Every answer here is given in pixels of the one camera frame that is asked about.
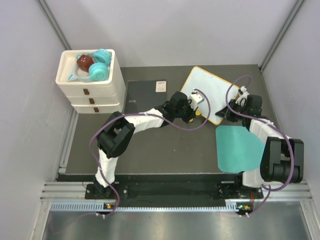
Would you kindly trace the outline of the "yellow heart eraser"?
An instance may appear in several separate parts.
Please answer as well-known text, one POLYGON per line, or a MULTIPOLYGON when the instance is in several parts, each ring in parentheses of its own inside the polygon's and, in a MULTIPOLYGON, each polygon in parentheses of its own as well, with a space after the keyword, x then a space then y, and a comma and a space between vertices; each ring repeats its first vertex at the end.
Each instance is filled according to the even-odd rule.
POLYGON ((192 123, 192 122, 194 122, 197 118, 199 118, 199 117, 201 117, 201 116, 202 116, 201 112, 197 110, 197 111, 195 112, 194 117, 191 118, 191 119, 189 120, 189 122, 192 123))

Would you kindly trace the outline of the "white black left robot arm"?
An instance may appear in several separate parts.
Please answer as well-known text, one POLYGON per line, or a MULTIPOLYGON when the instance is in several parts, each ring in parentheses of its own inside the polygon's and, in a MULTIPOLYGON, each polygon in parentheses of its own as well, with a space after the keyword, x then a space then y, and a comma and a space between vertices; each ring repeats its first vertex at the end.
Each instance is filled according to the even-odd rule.
POLYGON ((177 91, 169 101, 148 111, 137 114, 114 112, 107 120, 108 125, 96 136, 99 159, 94 185, 97 194, 105 199, 113 194, 118 158, 128 148, 134 134, 167 126, 175 119, 188 123, 196 118, 203 100, 197 91, 189 96, 177 91))

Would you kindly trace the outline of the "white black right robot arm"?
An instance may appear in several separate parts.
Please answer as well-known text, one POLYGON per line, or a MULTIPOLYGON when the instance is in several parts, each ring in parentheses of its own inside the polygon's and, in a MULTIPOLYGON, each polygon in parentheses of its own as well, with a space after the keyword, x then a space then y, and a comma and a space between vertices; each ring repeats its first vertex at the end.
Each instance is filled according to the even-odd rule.
POLYGON ((248 95, 245 100, 232 99, 215 113, 230 122, 242 122, 242 126, 255 135, 264 150, 259 168, 242 172, 242 180, 233 185, 233 192, 245 198, 252 191, 267 183, 298 184, 304 175, 304 142, 290 138, 262 115, 262 97, 248 95))

